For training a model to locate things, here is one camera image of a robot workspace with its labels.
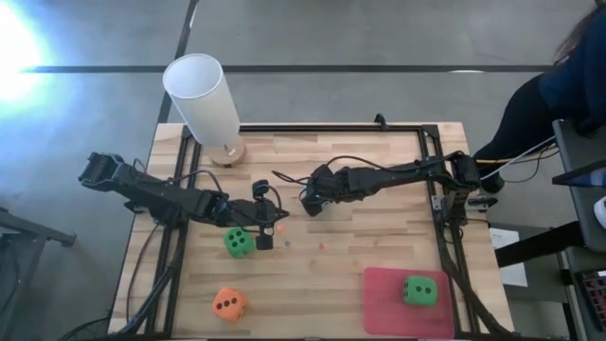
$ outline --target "red mat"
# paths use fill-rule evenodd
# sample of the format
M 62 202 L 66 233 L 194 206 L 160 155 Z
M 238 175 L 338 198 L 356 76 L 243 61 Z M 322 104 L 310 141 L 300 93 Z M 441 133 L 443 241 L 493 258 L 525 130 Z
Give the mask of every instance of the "red mat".
M 436 281 L 437 304 L 420 307 L 405 304 L 402 286 L 409 276 Z M 375 335 L 427 339 L 455 337 L 453 303 L 448 276 L 438 271 L 366 268 L 364 270 L 364 329 Z

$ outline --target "die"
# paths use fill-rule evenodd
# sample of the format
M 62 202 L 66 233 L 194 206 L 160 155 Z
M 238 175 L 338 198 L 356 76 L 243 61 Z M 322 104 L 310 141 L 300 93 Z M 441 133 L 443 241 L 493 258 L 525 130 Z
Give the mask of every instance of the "die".
M 255 250 L 253 237 L 241 227 L 235 227 L 227 231 L 223 236 L 223 242 L 233 258 L 242 258 Z
M 407 304 L 434 306 L 437 303 L 437 285 L 431 278 L 409 276 L 404 282 L 402 295 Z
M 212 311 L 216 316 L 229 322 L 236 322 L 244 314 L 248 298 L 239 292 L 222 288 L 212 301 Z

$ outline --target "black pants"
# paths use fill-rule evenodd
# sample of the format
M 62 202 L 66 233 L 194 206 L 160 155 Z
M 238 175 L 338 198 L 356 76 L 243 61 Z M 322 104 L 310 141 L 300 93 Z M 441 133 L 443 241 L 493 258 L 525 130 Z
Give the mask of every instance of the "black pants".
M 501 125 L 492 141 L 480 149 L 474 157 L 478 160 L 506 159 L 518 156 L 553 135 L 553 115 L 539 91 L 537 76 L 520 87 L 505 108 Z M 479 163 L 480 175 L 485 176 L 502 164 Z M 495 174 L 488 181 L 494 180 Z

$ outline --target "white cable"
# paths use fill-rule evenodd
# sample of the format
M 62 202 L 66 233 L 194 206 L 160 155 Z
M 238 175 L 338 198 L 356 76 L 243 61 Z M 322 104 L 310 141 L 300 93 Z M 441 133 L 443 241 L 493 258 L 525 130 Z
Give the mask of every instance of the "white cable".
M 551 136 L 551 137 L 549 137 L 547 140 L 545 140 L 545 141 L 543 141 L 543 142 L 539 143 L 538 145 L 536 145 L 536 146 L 534 146 L 534 147 L 530 148 L 529 150 L 527 150 L 527 151 L 525 151 L 525 152 L 521 153 L 520 155 L 518 155 L 518 156 L 516 156 L 516 157 L 512 158 L 512 159 L 511 159 L 511 160 L 509 160 L 509 161 L 508 161 L 508 162 L 507 162 L 505 165 L 503 165 L 503 166 L 499 167 L 497 170 L 493 171 L 492 173 L 490 173 L 490 174 L 488 174 L 488 175 L 486 175 L 486 176 L 482 176 L 482 177 L 480 178 L 480 180 L 486 180 L 486 179 L 490 178 L 490 177 L 491 177 L 491 176 L 493 176 L 494 174 L 496 174 L 496 173 L 498 173 L 499 171 L 501 171 L 503 168 L 505 168 L 505 167 L 509 166 L 511 163 L 516 162 L 516 161 L 517 161 L 517 160 L 519 160 L 520 158 L 522 158 L 522 157 L 526 156 L 526 155 L 527 155 L 527 154 L 529 154 L 530 152 L 533 152 L 534 150 L 536 150 L 537 148 L 541 147 L 541 146 L 542 146 L 542 145 L 544 145 L 545 143 L 549 143 L 549 142 L 551 142 L 551 141 L 552 141 L 553 139 L 555 139 L 555 138 L 556 138 L 555 136 Z

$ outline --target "lamp shade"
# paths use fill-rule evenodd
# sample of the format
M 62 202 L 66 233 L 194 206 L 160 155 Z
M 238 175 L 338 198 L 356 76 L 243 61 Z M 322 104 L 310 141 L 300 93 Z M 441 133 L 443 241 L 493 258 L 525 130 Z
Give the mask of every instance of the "lamp shade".
M 236 141 L 240 118 L 221 64 L 206 54 L 189 54 L 164 72 L 164 88 L 194 138 L 219 147 Z

